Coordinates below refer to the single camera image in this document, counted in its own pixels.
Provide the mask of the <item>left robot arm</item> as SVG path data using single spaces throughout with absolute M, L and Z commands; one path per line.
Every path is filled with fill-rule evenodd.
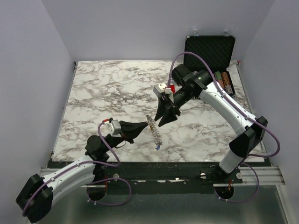
M 116 164 L 108 163 L 107 152 L 115 155 L 113 150 L 122 142 L 134 143 L 134 139 L 148 126 L 147 122 L 131 123 L 116 119 L 105 119 L 99 126 L 106 125 L 110 133 L 101 133 L 88 138 L 85 154 L 79 159 L 49 175 L 32 175 L 19 195 L 16 203 L 22 215 L 34 224 L 43 219 L 51 210 L 52 205 L 66 194 L 86 184 L 99 184 L 103 181 L 103 167 L 117 168 Z

